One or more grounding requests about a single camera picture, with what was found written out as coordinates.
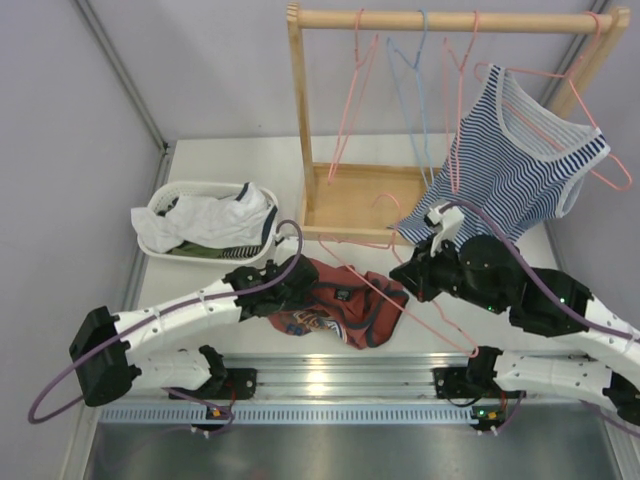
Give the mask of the red tank top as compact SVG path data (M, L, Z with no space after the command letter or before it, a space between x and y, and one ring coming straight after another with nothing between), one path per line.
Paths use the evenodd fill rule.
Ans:
M409 301L402 286L376 272L363 278L345 266L311 261L319 273L309 300L294 310L268 317L278 331L292 336L331 332L356 348L377 348L392 336Z

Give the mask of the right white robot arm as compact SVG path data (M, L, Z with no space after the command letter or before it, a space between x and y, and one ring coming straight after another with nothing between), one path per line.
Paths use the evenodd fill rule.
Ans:
M494 392L575 399L639 423L639 331L610 311L591 290L559 270L531 268L517 249L479 235L456 248L420 242L390 276L418 301L442 293L494 314L548 344L531 355L480 346L466 367L465 387L478 396Z

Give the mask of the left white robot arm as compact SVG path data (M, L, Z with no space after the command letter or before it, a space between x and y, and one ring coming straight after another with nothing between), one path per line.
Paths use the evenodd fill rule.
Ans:
M92 310L69 348L89 407L110 404L130 392L169 389L209 400L226 389L229 374L208 343L187 348L183 340L205 339L214 329L300 306L319 281L305 256L261 268L241 266L222 279L178 299L136 311Z

